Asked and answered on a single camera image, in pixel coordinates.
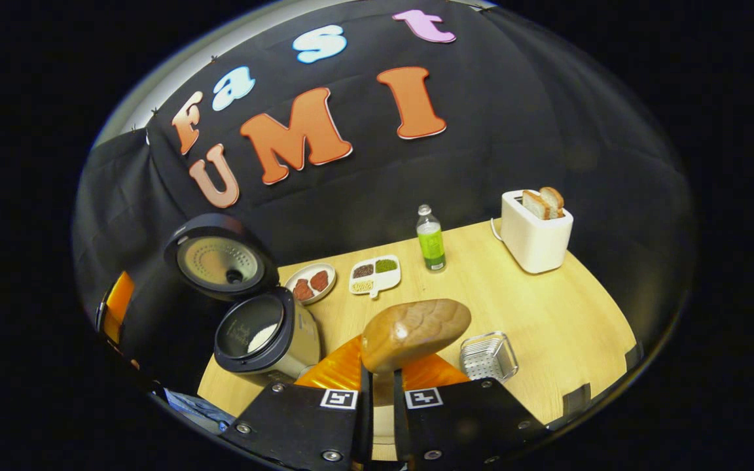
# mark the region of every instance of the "plastic bottle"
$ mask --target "plastic bottle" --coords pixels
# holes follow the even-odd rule
[[[424,262],[430,270],[440,270],[446,264],[444,241],[440,236],[440,222],[432,215],[432,209],[429,205],[419,206],[418,215],[416,230],[418,241],[421,242]]]

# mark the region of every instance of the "plate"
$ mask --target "plate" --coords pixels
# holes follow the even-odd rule
[[[323,270],[327,271],[327,286],[322,291],[316,291],[314,287],[310,286],[310,278],[314,277],[315,274]],[[324,298],[325,296],[327,296],[327,293],[329,293],[330,290],[333,289],[333,285],[336,284],[336,270],[334,270],[333,267],[328,265],[327,263],[314,263],[312,265],[307,265],[305,266],[305,268],[296,271],[290,277],[290,279],[287,280],[287,283],[284,284],[284,287],[290,291],[293,291],[294,289],[296,289],[296,281],[298,281],[299,278],[308,280],[308,286],[310,287],[310,290],[314,292],[314,297],[306,299],[305,301],[300,301],[301,304],[306,306]]]
[[[394,260],[397,266],[396,268],[393,268],[389,271],[378,273],[376,266],[378,260]],[[372,266],[371,274],[363,275],[362,277],[353,277],[354,272],[357,271],[358,268],[361,268],[361,266],[369,265]],[[397,283],[400,282],[401,261],[398,260],[397,256],[394,256],[394,254],[384,254],[383,256],[369,258],[368,260],[357,262],[356,265],[351,268],[351,278],[348,281],[348,291],[352,292],[353,294],[365,294],[367,292],[368,295],[372,299],[374,299],[377,298],[377,294],[379,292],[386,291],[387,289],[395,287],[397,286]],[[357,283],[370,283],[371,286],[367,288],[354,289]]]

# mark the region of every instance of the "wooden table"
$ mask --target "wooden table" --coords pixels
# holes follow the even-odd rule
[[[505,386],[542,423],[563,415],[565,394],[590,383],[595,397],[626,371],[625,353],[636,340],[616,302],[572,256],[560,268],[532,275],[523,271],[505,244],[494,238],[490,221],[443,233],[446,267],[430,272],[417,239],[282,266],[281,283],[303,266],[326,262],[337,272],[326,298],[308,306],[317,321],[325,354],[362,333],[368,320],[401,302],[451,298],[470,309],[473,321],[460,340],[438,355],[458,367],[461,340],[500,330],[508,335],[520,369]],[[348,292],[351,268],[360,260],[395,254],[401,283],[377,299]],[[260,387],[226,372],[213,359],[198,394],[231,415],[241,414]],[[385,436],[377,438],[385,409],[375,415],[375,459],[393,459]]]

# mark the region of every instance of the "stainless steel strainer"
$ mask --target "stainless steel strainer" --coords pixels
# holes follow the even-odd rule
[[[508,335],[500,331],[476,335],[461,343],[461,372],[470,379],[496,378],[508,381],[518,369]]]

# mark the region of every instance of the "green powder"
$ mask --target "green powder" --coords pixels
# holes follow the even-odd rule
[[[394,260],[377,260],[377,263],[375,263],[375,268],[378,273],[382,273],[383,271],[391,271],[397,268],[397,262]]]

